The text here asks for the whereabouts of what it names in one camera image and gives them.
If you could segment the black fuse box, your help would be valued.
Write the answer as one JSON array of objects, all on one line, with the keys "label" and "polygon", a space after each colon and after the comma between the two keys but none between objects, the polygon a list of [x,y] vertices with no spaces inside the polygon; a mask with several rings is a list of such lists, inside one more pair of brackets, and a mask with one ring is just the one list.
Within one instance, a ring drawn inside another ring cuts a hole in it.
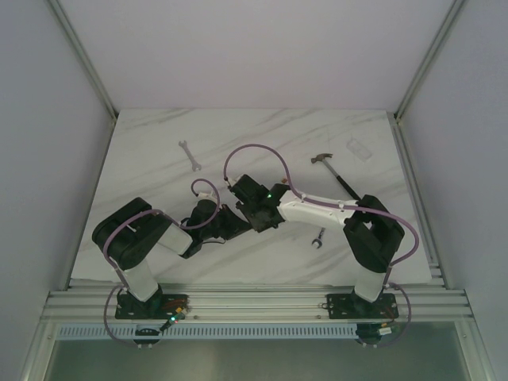
[{"label": "black fuse box", "polygon": [[252,229],[257,233],[262,233],[268,229],[277,229],[279,224],[284,222],[279,214],[267,214],[265,212],[249,214],[246,218]]}]

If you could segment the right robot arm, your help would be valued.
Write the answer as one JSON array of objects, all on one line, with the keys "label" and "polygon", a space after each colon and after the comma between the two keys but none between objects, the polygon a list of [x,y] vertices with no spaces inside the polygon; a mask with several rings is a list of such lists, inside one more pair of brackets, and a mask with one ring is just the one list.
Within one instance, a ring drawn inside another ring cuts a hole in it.
[{"label": "right robot arm", "polygon": [[389,265],[405,232],[387,216],[384,205],[374,196],[361,200],[332,200],[305,194],[296,195],[284,183],[268,189],[248,175],[242,175],[229,191],[237,198],[236,208],[258,233],[283,222],[300,222],[342,231],[360,271],[354,286],[352,309],[362,317],[372,315],[380,304]]}]

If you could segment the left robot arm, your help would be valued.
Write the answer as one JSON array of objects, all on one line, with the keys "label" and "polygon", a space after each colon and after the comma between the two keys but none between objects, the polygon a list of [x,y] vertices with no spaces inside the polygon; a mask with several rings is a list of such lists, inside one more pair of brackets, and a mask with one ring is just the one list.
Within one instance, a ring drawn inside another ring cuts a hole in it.
[{"label": "left robot arm", "polygon": [[156,244],[188,259],[211,239],[229,241],[251,228],[228,206],[211,199],[199,200],[179,225],[144,199],[135,198],[100,222],[92,233],[92,241],[135,298],[134,310],[144,319],[153,319],[163,306],[157,295],[160,286],[146,260]]}]

